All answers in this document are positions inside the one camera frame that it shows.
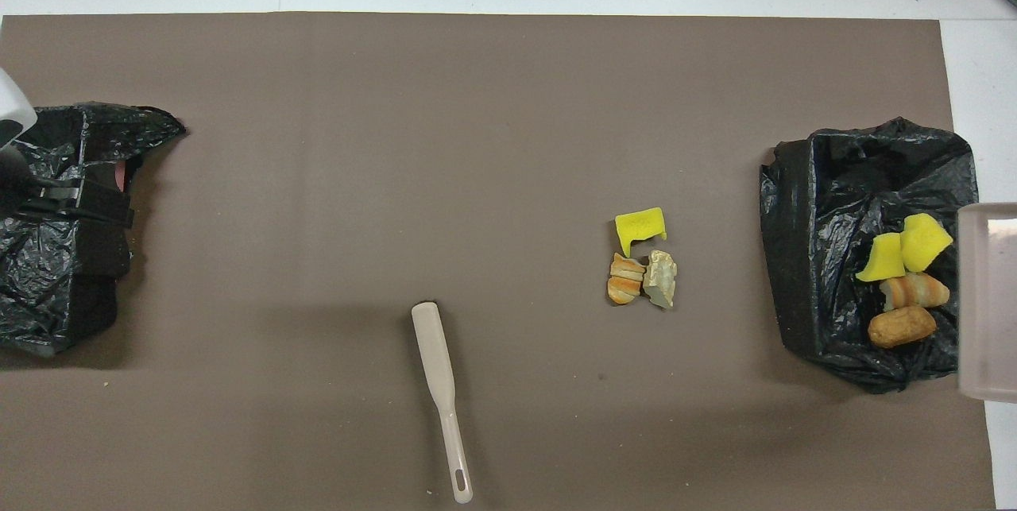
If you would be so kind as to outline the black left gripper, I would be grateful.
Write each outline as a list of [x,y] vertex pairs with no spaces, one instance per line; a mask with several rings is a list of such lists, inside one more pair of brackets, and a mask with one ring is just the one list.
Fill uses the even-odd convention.
[[121,228],[131,228],[135,215],[123,190],[36,176],[19,150],[0,149],[0,215],[68,215],[76,209],[81,219]]

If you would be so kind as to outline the beige hand brush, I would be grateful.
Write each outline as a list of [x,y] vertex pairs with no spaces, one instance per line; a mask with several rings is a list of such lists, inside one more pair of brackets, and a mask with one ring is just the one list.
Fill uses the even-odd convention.
[[442,316],[435,301],[422,301],[413,306],[411,317],[427,388],[439,414],[453,497],[465,505],[473,500],[474,489],[455,406],[454,371]]

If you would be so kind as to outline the striped croissant toy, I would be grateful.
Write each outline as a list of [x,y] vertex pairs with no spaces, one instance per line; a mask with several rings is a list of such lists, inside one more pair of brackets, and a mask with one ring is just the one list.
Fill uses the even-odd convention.
[[879,290],[885,297],[884,313],[908,306],[937,308],[947,304],[951,297],[950,289],[928,273],[905,273],[883,280]]
[[646,272],[646,265],[614,253],[606,284],[607,297],[616,305],[630,304],[642,294]]

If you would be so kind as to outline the yellow sponge piece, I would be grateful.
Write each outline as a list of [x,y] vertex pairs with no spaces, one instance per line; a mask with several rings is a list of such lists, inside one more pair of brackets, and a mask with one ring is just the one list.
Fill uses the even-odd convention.
[[902,235],[898,232],[889,232],[879,234],[872,239],[868,262],[864,268],[855,273],[855,279],[871,283],[905,275]]
[[653,237],[666,240],[668,237],[661,207],[615,215],[613,221],[617,238],[620,239],[621,253],[626,258],[631,257],[632,244],[635,242],[646,242]]
[[900,242],[905,270],[921,273],[952,246],[954,237],[933,215],[918,213],[904,219]]

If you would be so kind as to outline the pale bread piece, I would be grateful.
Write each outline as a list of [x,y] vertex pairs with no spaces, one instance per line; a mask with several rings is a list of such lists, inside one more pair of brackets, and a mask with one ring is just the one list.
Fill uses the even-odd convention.
[[669,311],[675,307],[676,276],[675,259],[663,250],[651,250],[642,282],[643,293],[652,304]]

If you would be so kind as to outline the brown bread roll toy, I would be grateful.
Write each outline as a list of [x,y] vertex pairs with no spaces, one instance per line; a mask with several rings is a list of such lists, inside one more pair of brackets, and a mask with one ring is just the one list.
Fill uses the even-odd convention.
[[936,319],[922,306],[904,306],[880,313],[869,322],[869,341],[890,349],[928,338],[936,332]]

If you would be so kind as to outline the beige plastic dustpan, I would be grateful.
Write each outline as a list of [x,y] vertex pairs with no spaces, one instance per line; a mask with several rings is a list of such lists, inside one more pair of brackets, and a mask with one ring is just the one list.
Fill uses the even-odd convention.
[[959,390],[1017,404],[1017,202],[957,214]]

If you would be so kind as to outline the black bag-lined bin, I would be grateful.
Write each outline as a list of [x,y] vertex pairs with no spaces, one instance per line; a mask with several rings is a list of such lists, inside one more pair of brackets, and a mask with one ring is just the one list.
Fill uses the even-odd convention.
[[[41,106],[14,148],[39,177],[84,177],[126,193],[153,150],[182,137],[181,121],[155,106]],[[0,220],[0,347],[53,358],[115,323],[117,285],[130,271],[129,229],[89,220]]]
[[782,141],[760,167],[762,236],[783,345],[870,393],[954,374],[959,363],[959,256],[930,275],[950,298],[930,309],[936,329],[890,348],[869,338],[887,293],[858,277],[876,236],[928,214],[956,235],[957,214],[980,198],[976,157],[958,134],[896,118],[868,130],[819,130]]

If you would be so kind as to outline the brown table mat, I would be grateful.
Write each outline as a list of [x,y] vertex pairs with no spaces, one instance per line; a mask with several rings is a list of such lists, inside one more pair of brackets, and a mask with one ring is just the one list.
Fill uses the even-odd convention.
[[[0,351],[0,511],[454,510],[410,318],[442,311],[471,509],[992,507],[955,377],[869,395],[786,350],[773,146],[951,130],[936,21],[8,16],[35,106],[157,106],[120,313]],[[661,207],[673,308],[606,293]]]

